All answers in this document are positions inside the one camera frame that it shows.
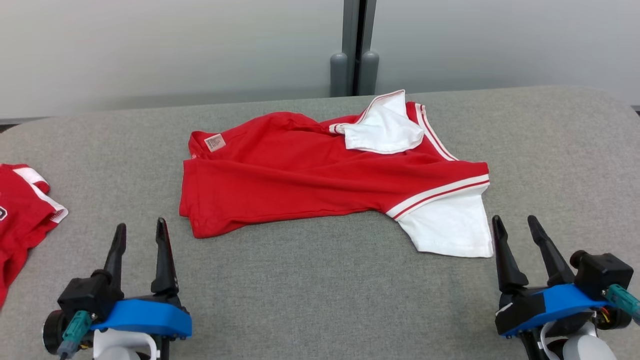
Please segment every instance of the gray table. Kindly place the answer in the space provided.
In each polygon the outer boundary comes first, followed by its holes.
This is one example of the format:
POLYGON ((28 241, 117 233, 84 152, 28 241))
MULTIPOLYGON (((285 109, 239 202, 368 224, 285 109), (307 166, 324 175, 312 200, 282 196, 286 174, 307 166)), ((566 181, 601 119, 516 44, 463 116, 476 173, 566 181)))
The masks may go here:
MULTIPOLYGON (((612 252, 640 269, 640 119, 629 106, 572 87, 408 98, 426 105, 453 154, 488 162, 487 214, 502 216, 533 284, 546 273, 529 214, 565 257, 612 252)), ((119 222, 129 231, 122 288, 149 293, 162 216, 193 315, 193 338, 173 344, 173 359, 525 359, 518 340, 495 332, 493 259, 420 254, 393 220, 373 212, 253 225, 208 240, 194 239, 178 216, 191 131, 222 131, 280 110, 325 120, 370 100, 112 111, 1 134, 0 163, 37 169, 70 211, 9 290, 2 357, 53 359, 40 341, 42 322, 72 277, 101 266, 119 222)), ((637 275, 631 290, 640 293, 639 284, 637 275)), ((620 360, 637 359, 639 336, 637 326, 602 334, 620 360)))

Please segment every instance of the white wall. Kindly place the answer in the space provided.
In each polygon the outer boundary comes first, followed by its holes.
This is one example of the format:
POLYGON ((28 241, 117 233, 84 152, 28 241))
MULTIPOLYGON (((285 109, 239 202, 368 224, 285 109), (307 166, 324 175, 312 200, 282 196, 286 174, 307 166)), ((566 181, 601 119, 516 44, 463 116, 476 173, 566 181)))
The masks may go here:
POLYGON ((377 94, 587 85, 640 105, 638 0, 377 0, 377 94))
POLYGON ((2 0, 0 119, 325 97, 342 0, 2 0))

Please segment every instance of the white sleeve cuff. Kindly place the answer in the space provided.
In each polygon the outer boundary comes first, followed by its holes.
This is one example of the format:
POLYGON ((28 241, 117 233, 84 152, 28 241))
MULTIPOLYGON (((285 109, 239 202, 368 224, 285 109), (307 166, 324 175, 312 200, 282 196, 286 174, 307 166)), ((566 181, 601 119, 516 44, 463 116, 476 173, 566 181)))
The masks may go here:
POLYGON ((420 252, 490 258, 493 243, 482 202, 487 186, 426 202, 396 221, 420 252))

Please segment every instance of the cable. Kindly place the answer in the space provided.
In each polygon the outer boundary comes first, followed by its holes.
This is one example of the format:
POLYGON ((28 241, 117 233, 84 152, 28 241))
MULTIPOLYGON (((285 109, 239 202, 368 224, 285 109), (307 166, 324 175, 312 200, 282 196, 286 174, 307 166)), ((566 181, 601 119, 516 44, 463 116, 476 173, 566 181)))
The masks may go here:
POLYGON ((610 323, 610 322, 611 322, 611 320, 609 319, 609 312, 608 312, 608 310, 606 310, 604 307, 603 307, 603 308, 601 308, 601 310, 604 310, 604 311, 600 312, 600 314, 602 315, 602 317, 604 318, 604 320, 605 320, 607 323, 610 323))
POLYGON ((91 327, 91 314, 85 310, 77 311, 69 322, 67 330, 62 334, 62 342, 58 346, 56 353, 62 360, 70 359, 78 351, 78 346, 82 342, 82 337, 91 327))
POLYGON ((603 290, 602 295, 622 311, 631 315, 636 324, 640 325, 640 300, 631 295, 627 289, 618 284, 612 284, 603 290))

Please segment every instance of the clothing label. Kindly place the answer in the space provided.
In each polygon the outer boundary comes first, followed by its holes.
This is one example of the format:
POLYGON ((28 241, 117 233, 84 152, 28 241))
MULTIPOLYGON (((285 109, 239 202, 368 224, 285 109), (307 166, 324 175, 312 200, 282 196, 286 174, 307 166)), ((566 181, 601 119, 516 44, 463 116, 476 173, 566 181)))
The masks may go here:
POLYGON ((225 143, 225 139, 222 138, 222 134, 217 134, 210 138, 206 138, 204 142, 207 144, 207 147, 211 152, 214 152, 227 144, 225 143))
POLYGON ((56 211, 53 215, 51 215, 51 217, 49 218, 49 220, 51 220, 51 221, 55 221, 55 219, 56 219, 58 216, 62 215, 64 212, 65 212, 64 210, 58 210, 58 211, 56 211))

